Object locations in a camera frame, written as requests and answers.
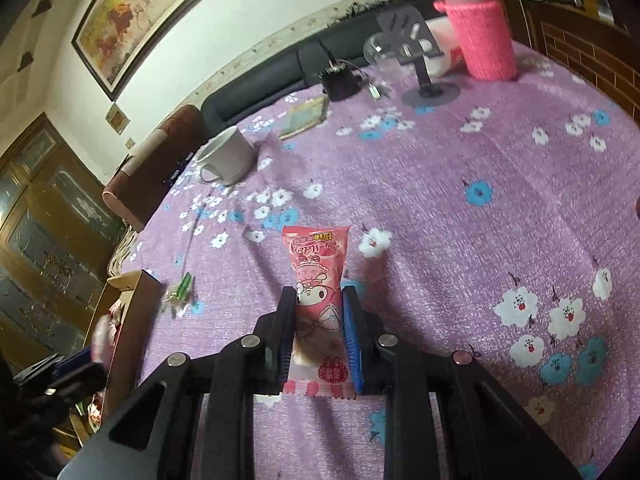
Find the clear plastic cup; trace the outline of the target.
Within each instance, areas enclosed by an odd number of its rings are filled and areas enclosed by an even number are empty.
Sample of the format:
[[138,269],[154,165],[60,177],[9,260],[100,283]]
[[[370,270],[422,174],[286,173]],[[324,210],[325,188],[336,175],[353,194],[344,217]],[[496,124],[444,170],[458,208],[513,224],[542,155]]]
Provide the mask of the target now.
[[363,56],[383,78],[397,82],[413,74],[411,65],[401,65],[382,32],[371,35],[363,44]]

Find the wooden side counter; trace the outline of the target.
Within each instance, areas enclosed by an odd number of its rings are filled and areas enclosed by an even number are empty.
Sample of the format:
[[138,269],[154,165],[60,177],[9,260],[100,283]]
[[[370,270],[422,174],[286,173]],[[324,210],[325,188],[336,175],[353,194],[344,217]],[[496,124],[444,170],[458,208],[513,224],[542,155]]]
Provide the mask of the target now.
[[499,0],[512,38],[639,120],[639,0]]

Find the small booklet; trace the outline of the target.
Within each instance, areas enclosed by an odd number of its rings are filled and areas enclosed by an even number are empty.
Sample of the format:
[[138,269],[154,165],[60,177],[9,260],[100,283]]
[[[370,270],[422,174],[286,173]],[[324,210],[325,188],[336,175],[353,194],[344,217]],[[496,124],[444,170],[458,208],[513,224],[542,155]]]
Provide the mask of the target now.
[[309,102],[292,108],[278,130],[278,138],[285,140],[322,124],[328,114],[329,98],[322,94]]

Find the purple floral tablecloth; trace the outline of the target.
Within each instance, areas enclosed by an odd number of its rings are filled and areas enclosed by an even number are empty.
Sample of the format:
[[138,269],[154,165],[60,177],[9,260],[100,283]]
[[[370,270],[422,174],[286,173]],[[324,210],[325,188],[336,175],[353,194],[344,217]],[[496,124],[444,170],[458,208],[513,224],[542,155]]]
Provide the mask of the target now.
[[360,93],[281,141],[309,88],[241,119],[256,170],[233,188],[186,170],[125,262],[194,278],[142,373],[214,353],[276,306],[285,226],[347,226],[363,307],[429,352],[472,352],[582,477],[602,474],[639,415],[639,130],[564,67],[516,55],[517,80],[457,74],[445,106]]

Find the white round container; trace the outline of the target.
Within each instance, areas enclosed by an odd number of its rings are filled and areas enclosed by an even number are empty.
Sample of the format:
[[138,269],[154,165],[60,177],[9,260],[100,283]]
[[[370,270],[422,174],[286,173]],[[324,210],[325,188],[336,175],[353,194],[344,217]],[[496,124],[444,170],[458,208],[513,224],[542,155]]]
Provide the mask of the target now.
[[426,20],[425,24],[442,51],[438,58],[425,58],[427,73],[432,78],[440,78],[460,68],[464,62],[462,49],[450,19],[441,16]]

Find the wooden cabinet doors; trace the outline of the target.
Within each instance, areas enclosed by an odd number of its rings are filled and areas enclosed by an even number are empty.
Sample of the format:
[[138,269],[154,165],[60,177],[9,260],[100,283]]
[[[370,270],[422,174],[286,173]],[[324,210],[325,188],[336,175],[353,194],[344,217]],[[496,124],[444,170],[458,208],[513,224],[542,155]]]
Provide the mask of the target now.
[[46,115],[1,155],[1,353],[24,370],[84,345],[125,229]]

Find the pink knit-sleeved bottle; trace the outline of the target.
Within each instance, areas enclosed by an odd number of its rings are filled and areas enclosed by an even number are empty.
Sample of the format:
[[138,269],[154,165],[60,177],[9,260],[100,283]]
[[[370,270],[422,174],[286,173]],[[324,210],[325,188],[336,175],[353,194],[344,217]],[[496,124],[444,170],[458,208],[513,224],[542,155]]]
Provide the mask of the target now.
[[437,0],[449,18],[470,75],[481,81],[516,78],[515,54],[499,0]]

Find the pink strawberry snack packet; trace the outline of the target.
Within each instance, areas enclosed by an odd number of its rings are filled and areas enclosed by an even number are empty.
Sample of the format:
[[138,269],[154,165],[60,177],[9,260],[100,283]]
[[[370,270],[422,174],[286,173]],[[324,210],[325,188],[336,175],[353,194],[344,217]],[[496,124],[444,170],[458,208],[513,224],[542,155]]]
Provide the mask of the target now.
[[295,274],[295,334],[283,391],[296,396],[352,399],[343,332],[341,282],[347,226],[286,226],[282,240]]

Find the black leather sofa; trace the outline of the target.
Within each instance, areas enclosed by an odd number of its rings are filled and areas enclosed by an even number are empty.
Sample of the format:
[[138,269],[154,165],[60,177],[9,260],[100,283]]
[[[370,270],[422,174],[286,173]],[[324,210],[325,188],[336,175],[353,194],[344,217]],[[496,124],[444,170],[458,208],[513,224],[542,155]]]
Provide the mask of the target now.
[[376,17],[392,6],[411,4],[430,20],[442,14],[436,0],[374,0],[353,2],[318,32],[296,42],[214,91],[201,106],[205,125],[216,134],[288,94],[320,82],[319,74],[329,66],[329,57],[341,58],[358,67],[368,65],[364,42],[380,31]]

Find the white ceramic mug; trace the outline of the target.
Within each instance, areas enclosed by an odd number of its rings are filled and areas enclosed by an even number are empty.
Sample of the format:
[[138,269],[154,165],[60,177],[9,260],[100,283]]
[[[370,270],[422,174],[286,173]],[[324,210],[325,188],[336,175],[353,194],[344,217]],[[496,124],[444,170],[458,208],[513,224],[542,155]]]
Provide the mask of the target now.
[[254,168],[257,152],[237,126],[218,133],[196,158],[198,177],[203,183],[234,185]]

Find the framed horse painting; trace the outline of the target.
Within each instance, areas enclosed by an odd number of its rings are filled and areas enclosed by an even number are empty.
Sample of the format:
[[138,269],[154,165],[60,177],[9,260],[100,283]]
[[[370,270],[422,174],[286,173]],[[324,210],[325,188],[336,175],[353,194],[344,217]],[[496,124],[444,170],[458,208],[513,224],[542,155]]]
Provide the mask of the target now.
[[198,0],[91,0],[72,46],[112,101],[168,30]]

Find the shallow cardboard tray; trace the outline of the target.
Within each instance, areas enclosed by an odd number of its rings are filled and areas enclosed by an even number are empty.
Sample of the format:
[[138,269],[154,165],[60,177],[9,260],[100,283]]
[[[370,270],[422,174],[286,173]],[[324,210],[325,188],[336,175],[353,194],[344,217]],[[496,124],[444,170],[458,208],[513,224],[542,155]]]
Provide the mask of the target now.
[[106,374],[106,386],[70,411],[80,444],[100,429],[136,388],[162,295],[163,285],[143,270],[106,281],[84,341],[90,360]]

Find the black phone stand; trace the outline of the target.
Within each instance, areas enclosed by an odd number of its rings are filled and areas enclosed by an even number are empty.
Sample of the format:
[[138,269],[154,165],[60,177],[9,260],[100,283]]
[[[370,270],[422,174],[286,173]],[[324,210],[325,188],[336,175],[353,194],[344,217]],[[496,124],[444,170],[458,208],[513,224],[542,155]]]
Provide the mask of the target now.
[[414,6],[395,6],[378,14],[381,32],[392,47],[401,66],[410,65],[416,73],[416,85],[401,96],[408,107],[436,107],[448,104],[460,94],[450,82],[433,82],[426,67],[427,58],[441,58],[444,52]]

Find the black pen holder cup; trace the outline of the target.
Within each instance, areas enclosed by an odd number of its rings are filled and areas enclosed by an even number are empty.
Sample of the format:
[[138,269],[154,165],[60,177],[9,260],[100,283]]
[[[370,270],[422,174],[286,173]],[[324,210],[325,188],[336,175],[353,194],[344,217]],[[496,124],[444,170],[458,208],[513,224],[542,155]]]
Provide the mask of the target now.
[[342,102],[360,92],[360,79],[344,63],[330,65],[318,75],[324,93],[331,102]]

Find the clear green-ended candy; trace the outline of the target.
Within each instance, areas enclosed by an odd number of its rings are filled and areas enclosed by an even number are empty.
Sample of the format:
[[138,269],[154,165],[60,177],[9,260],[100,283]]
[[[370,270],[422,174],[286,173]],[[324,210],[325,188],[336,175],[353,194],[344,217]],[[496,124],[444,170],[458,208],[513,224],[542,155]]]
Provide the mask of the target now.
[[172,318],[182,318],[190,309],[193,301],[193,282],[193,275],[186,272],[178,283],[167,287],[162,307],[163,310],[169,310]]

